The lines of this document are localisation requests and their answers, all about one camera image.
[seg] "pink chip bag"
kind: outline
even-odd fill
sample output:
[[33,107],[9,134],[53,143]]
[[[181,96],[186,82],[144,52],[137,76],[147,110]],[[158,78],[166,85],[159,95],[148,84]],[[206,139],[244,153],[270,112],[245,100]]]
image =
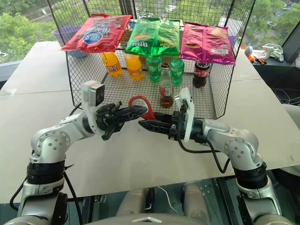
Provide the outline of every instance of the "pink chip bag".
[[209,27],[197,23],[184,24],[180,59],[200,63],[234,65],[227,27]]

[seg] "green soda bottle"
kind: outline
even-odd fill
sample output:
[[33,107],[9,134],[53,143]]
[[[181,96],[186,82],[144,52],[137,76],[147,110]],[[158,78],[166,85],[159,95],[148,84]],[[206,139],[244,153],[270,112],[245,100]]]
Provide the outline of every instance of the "green soda bottle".
[[150,80],[154,83],[158,82],[161,74],[160,57],[147,57],[146,64]]
[[181,59],[173,58],[170,66],[173,85],[178,87],[182,84],[183,80],[184,62]]

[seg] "scissors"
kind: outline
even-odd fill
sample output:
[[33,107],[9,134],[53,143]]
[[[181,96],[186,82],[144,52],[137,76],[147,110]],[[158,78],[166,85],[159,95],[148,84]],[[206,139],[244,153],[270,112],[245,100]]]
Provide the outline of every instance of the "scissors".
[[134,105],[134,102],[137,100],[141,100],[143,101],[146,105],[147,105],[147,112],[144,113],[141,117],[145,120],[156,120],[156,116],[153,113],[152,107],[148,101],[148,99],[143,96],[143,95],[137,95],[137,96],[133,96],[128,103],[128,106],[131,107],[132,105]]

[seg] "red chip bag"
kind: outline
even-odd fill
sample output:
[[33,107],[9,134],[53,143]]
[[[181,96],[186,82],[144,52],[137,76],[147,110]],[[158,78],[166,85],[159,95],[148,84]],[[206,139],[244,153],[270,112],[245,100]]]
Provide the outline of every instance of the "red chip bag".
[[130,18],[131,15],[94,14],[62,50],[80,50],[86,53],[115,52]]

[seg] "orange soda bottle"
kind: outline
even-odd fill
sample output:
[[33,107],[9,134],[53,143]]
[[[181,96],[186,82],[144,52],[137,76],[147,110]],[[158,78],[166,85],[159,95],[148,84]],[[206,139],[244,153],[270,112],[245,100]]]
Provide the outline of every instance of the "orange soda bottle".
[[138,55],[131,55],[124,53],[126,66],[129,77],[134,81],[139,81],[143,77],[142,63]]
[[118,77],[122,75],[122,67],[118,57],[113,52],[100,53],[103,64],[110,76]]

